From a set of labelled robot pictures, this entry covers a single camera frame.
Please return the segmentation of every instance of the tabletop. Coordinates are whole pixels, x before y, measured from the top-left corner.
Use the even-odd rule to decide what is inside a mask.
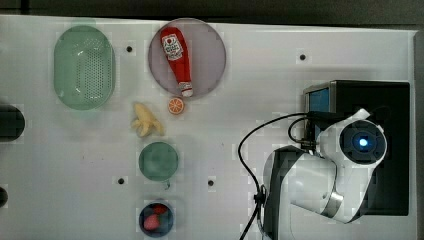
[[[158,198],[176,215],[164,239],[238,239],[256,191],[238,160],[239,142],[267,120],[303,111],[302,91],[335,79],[411,83],[410,214],[341,224],[293,206],[295,238],[416,239],[414,31],[210,23],[226,47],[224,75],[174,116],[167,109],[172,95],[147,63],[150,41],[166,22],[90,21],[114,48],[116,86],[100,108],[76,111],[53,87],[54,46],[75,19],[0,16],[0,101],[18,107],[27,123],[19,139],[0,144],[0,186],[9,194],[0,208],[1,239],[148,239],[138,215]],[[165,136],[136,135],[134,102],[152,110]],[[293,120],[272,124],[245,144],[243,155],[260,182],[268,155],[294,144],[287,136]],[[141,150],[155,141],[170,143],[180,157],[169,190],[138,167]],[[248,237],[261,239],[256,223]]]

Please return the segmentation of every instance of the green colander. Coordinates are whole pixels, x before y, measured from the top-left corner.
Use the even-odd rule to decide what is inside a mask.
[[[54,89],[76,110],[100,107],[112,95],[114,53],[106,36],[89,26],[70,28],[54,49]]]

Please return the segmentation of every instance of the ketchup bottle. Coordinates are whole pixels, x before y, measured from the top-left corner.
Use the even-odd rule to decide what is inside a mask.
[[[190,59],[183,34],[178,28],[167,27],[162,30],[160,39],[181,93],[184,97],[191,97],[193,86],[190,77]]]

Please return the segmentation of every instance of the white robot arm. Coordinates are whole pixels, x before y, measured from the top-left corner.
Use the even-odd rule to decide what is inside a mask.
[[[264,169],[269,195],[263,230],[269,238],[294,239],[289,204],[343,223],[363,214],[374,169],[387,151],[383,129],[366,120],[369,116],[361,109],[321,132],[319,156],[294,146],[272,153]]]

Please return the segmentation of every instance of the orange slice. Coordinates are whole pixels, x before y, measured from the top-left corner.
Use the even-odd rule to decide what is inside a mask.
[[[184,110],[184,102],[181,98],[172,98],[168,103],[168,110],[170,113],[178,115]]]

